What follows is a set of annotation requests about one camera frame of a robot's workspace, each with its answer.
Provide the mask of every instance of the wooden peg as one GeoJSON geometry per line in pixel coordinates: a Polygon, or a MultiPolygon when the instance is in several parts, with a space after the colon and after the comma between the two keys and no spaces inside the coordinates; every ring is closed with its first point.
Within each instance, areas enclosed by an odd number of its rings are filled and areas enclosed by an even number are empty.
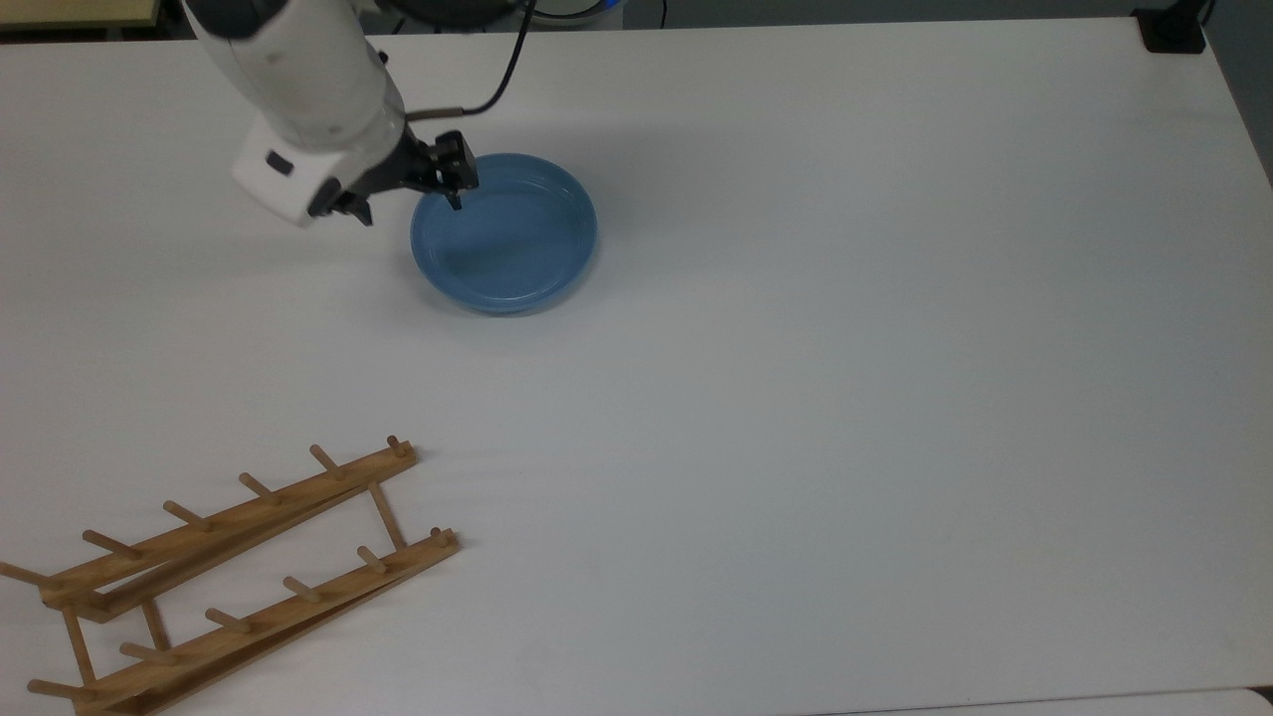
{"type": "Polygon", "coordinates": [[[182,507],[181,505],[177,505],[176,502],[173,502],[171,499],[168,502],[163,503],[163,508],[164,508],[164,512],[167,512],[169,515],[173,515],[174,517],[179,517],[181,520],[185,520],[192,527],[197,529],[201,533],[210,533],[210,531],[213,531],[213,524],[211,522],[209,522],[204,517],[200,517],[199,515],[195,515],[190,510],[186,510],[185,507],[182,507]]]}
{"type": "Polygon", "coordinates": [[[252,631],[251,624],[237,617],[230,617],[220,609],[209,609],[207,612],[204,612],[204,617],[206,617],[209,622],[218,623],[232,632],[246,634],[252,631]]]}
{"type": "Polygon", "coordinates": [[[297,596],[311,604],[318,604],[320,601],[322,601],[322,596],[318,596],[318,592],[309,589],[308,586],[306,586],[304,582],[302,582],[295,577],[283,577],[283,586],[297,592],[297,596]]]}
{"type": "Polygon", "coordinates": [[[56,696],[57,698],[69,698],[71,701],[80,703],[85,703],[97,698],[97,692],[93,689],[69,687],[66,684],[56,684],[53,682],[46,682],[43,679],[32,679],[27,682],[27,691],[29,691],[31,693],[38,693],[41,696],[56,696]]]}
{"type": "Polygon", "coordinates": [[[402,447],[402,443],[397,441],[397,436],[391,434],[387,438],[387,442],[390,443],[390,450],[393,451],[393,455],[396,457],[406,457],[406,448],[402,447]]]}
{"type": "Polygon", "coordinates": [[[10,580],[18,580],[19,582],[27,582],[28,585],[36,585],[39,589],[47,589],[47,590],[61,589],[62,586],[62,582],[52,577],[37,575],[36,572],[32,572],[31,569],[23,569],[22,567],[14,567],[8,562],[0,562],[0,576],[9,577],[10,580]]]}
{"type": "Polygon", "coordinates": [[[365,547],[358,548],[358,555],[362,557],[363,562],[367,562],[367,566],[370,567],[372,571],[376,572],[377,575],[383,575],[384,572],[390,571],[388,566],[384,564],[384,562],[381,562],[381,558],[377,557],[374,552],[367,549],[365,547]]]}
{"type": "Polygon", "coordinates": [[[159,651],[158,648],[150,648],[149,646],[141,646],[140,643],[132,643],[131,641],[126,641],[120,645],[120,654],[134,659],[163,664],[164,666],[173,666],[177,664],[177,657],[172,654],[159,651]]]}
{"type": "Polygon", "coordinates": [[[275,507],[283,505],[281,497],[274,494],[274,490],[258,483],[256,478],[253,478],[252,475],[243,473],[242,475],[239,475],[239,482],[243,483],[243,487],[255,492],[257,497],[265,501],[266,505],[272,505],[275,507]]]}
{"type": "Polygon", "coordinates": [[[80,629],[75,609],[62,606],[62,620],[66,622],[66,636],[71,640],[71,651],[75,652],[75,666],[80,670],[80,679],[85,684],[97,680],[97,675],[93,674],[93,661],[88,656],[88,645],[84,643],[84,631],[80,629]]]}
{"type": "Polygon", "coordinates": [[[325,470],[327,470],[328,478],[334,480],[345,479],[345,473],[340,471],[340,466],[336,465],[336,462],[331,457],[328,457],[326,452],[323,452],[323,448],[318,447],[317,445],[311,445],[309,455],[313,455],[314,460],[317,460],[318,464],[322,465],[325,470]]]}
{"type": "Polygon", "coordinates": [[[89,544],[95,544],[97,547],[106,549],[107,552],[113,552],[125,559],[134,559],[134,561],[141,559],[140,552],[132,549],[131,547],[123,544],[122,541],[113,540],[103,535],[102,533],[95,533],[93,530],[84,530],[84,534],[81,534],[80,538],[89,544]]]}
{"type": "Polygon", "coordinates": [[[159,651],[172,648],[172,640],[168,638],[168,629],[163,626],[163,615],[159,614],[159,605],[154,599],[141,603],[141,615],[146,619],[146,631],[150,632],[150,641],[155,642],[155,648],[159,651]]]}
{"type": "Polygon", "coordinates": [[[406,538],[402,536],[402,527],[397,524],[397,517],[393,516],[393,511],[390,510],[390,501],[384,497],[384,490],[381,489],[381,483],[368,483],[367,492],[372,493],[372,502],[376,503],[376,511],[381,513],[381,521],[384,522],[384,531],[390,534],[390,541],[393,543],[393,549],[405,549],[406,538]]]}

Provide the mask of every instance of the blue bowl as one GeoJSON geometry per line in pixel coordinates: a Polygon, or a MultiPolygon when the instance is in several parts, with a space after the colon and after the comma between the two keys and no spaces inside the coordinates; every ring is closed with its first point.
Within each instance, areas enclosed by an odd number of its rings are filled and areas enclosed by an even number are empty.
{"type": "Polygon", "coordinates": [[[456,211],[426,194],[411,217],[411,254],[448,298],[513,313],[569,290],[597,245],[592,200],[565,169],[526,154],[477,159],[480,186],[456,211]]]}

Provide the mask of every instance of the white table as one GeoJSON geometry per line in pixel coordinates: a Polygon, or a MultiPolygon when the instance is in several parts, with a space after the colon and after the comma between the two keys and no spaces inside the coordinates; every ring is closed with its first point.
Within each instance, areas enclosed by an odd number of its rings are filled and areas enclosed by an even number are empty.
{"type": "MultiPolygon", "coordinates": [[[[451,104],[509,41],[377,45],[451,104]]],[[[0,557],[57,571],[388,433],[429,451],[388,484],[409,539],[466,543],[182,713],[1273,680],[1273,191],[1209,54],[1130,19],[536,36],[458,126],[572,171],[602,236],[514,319],[428,287],[409,194],[369,231],[255,206],[193,43],[0,47],[0,557]]],[[[174,637],[387,548],[373,515],[167,595],[174,637]]],[[[89,636],[108,671],[140,618],[89,636]]],[[[22,688],[74,680],[33,590],[0,643],[0,711],[66,712],[22,688]]]]}

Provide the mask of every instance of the black cable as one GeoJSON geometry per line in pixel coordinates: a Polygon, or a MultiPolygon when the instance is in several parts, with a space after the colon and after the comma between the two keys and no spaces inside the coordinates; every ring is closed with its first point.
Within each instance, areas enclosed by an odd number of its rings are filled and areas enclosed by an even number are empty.
{"type": "Polygon", "coordinates": [[[535,3],[536,0],[526,0],[526,8],[523,10],[526,14],[522,15],[522,27],[517,31],[517,42],[513,43],[513,55],[508,59],[508,66],[504,68],[504,78],[499,80],[499,87],[495,88],[495,94],[491,94],[490,99],[471,108],[443,107],[439,110],[418,110],[415,112],[407,112],[406,121],[414,122],[440,117],[471,117],[494,107],[495,103],[499,102],[499,98],[504,96],[504,90],[508,89],[508,82],[513,79],[513,70],[517,69],[517,59],[522,55],[522,45],[526,43],[526,33],[531,29],[531,18],[535,17],[535,3]]]}

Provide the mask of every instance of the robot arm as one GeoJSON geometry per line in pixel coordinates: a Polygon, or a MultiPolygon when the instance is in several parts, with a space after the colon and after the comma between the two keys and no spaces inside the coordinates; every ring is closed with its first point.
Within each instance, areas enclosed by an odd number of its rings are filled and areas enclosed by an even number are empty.
{"type": "Polygon", "coordinates": [[[303,227],[337,211],[369,226],[372,194],[440,192],[460,209],[477,186],[463,135],[429,145],[411,132],[387,57],[348,0],[183,1],[213,61],[260,111],[233,176],[279,217],[303,227]]]}

